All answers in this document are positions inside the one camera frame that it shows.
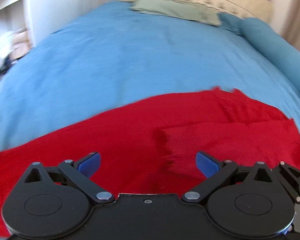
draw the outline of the red towel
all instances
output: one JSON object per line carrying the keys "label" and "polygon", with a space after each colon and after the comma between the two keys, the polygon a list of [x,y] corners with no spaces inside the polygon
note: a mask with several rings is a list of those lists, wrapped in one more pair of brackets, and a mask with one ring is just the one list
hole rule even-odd
{"label": "red towel", "polygon": [[194,164],[198,150],[240,164],[283,160],[300,169],[294,122],[238,90],[148,98],[1,152],[0,236],[9,235],[3,202],[32,162],[57,166],[98,151],[101,168],[91,179],[113,194],[182,194],[203,180]]}

